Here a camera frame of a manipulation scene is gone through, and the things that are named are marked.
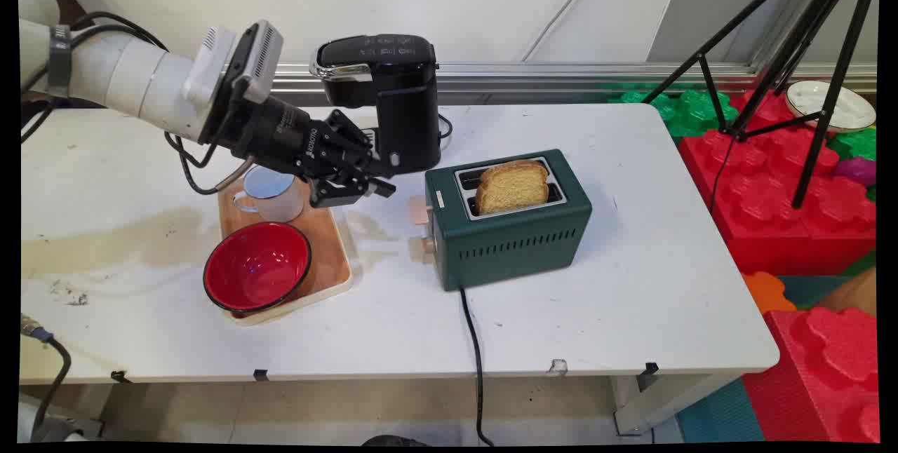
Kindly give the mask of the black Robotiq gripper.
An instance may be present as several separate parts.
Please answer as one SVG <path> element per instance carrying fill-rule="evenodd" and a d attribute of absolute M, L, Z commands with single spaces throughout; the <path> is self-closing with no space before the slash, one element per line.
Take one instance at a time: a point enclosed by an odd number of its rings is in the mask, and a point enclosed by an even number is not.
<path fill-rule="evenodd" d="M 323 121 L 273 96 L 245 106 L 235 125 L 235 158 L 252 158 L 256 165 L 309 180 L 314 209 L 372 195 L 389 198 L 396 191 L 381 178 L 394 176 L 394 170 L 376 158 L 368 135 L 343 111 L 333 110 Z M 343 177 L 340 169 L 356 171 Z"/>

